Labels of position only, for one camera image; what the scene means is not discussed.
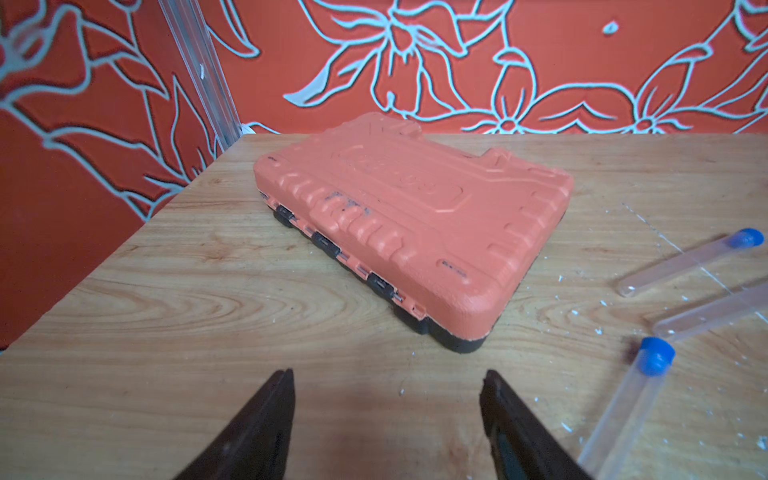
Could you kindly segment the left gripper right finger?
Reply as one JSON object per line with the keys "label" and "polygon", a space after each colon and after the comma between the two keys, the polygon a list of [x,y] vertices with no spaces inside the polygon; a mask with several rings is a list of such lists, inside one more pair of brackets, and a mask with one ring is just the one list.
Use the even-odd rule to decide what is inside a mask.
{"label": "left gripper right finger", "polygon": [[479,403],[499,479],[590,478],[497,371],[486,373]]}

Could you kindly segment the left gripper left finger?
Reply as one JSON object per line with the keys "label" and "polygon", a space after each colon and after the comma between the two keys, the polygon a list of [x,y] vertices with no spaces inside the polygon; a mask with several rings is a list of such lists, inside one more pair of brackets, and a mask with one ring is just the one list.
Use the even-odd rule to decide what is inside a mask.
{"label": "left gripper left finger", "polygon": [[296,406],[292,369],[277,370],[178,479],[282,479]]}

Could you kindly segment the clear test tube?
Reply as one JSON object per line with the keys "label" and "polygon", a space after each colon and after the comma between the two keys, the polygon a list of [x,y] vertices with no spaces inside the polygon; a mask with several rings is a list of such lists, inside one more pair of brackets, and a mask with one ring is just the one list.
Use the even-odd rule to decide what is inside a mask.
{"label": "clear test tube", "polygon": [[594,479],[618,477],[669,373],[647,377],[636,357],[578,458]]}
{"label": "clear test tube", "polygon": [[732,324],[767,307],[767,284],[745,289],[663,319],[652,327],[656,337],[672,343]]}
{"label": "clear test tube", "polygon": [[704,267],[709,263],[736,253],[752,249],[737,250],[730,248],[727,244],[727,240],[731,235],[702,244],[691,250],[683,251],[676,256],[662,260],[652,266],[632,273],[618,281],[616,284],[616,291],[624,298],[633,297],[657,284],[678,278],[691,270]]}

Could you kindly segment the blue stopper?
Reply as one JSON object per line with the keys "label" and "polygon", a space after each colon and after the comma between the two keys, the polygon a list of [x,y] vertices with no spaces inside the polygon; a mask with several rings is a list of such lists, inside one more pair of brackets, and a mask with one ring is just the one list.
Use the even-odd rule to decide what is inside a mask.
{"label": "blue stopper", "polygon": [[643,375],[659,377],[668,372],[675,356],[675,349],[665,340],[646,337],[641,341],[635,364]]}
{"label": "blue stopper", "polygon": [[755,228],[744,228],[731,235],[727,244],[732,249],[749,249],[762,245],[765,241],[763,233]]}

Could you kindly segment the orange plastic tool case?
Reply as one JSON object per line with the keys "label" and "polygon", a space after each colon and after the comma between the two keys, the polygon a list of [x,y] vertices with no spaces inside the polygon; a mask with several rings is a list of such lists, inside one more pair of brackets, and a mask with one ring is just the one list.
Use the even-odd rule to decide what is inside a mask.
{"label": "orange plastic tool case", "polygon": [[564,217],[567,172],[475,155],[380,113],[260,156],[274,217],[388,301],[412,330],[478,350]]}

